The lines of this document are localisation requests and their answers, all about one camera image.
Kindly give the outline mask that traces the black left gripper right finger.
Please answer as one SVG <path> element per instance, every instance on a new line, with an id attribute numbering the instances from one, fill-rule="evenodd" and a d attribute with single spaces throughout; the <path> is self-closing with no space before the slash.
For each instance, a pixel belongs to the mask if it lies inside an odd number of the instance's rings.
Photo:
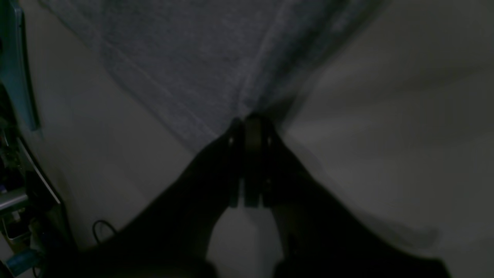
<path id="1" fill-rule="evenodd" d="M 439 259 L 387 243 L 320 185 L 262 120 L 262 201 L 276 222 L 284 259 L 275 278 L 449 278 Z"/>

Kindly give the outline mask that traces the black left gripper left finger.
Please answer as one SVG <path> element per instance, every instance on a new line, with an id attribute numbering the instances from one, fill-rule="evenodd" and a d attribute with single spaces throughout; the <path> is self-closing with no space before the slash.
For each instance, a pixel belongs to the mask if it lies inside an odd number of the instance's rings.
<path id="1" fill-rule="evenodd" d="M 205 147 L 164 193 L 77 264 L 79 278 L 214 278 L 205 260 L 215 224 L 238 193 L 244 125 Z"/>

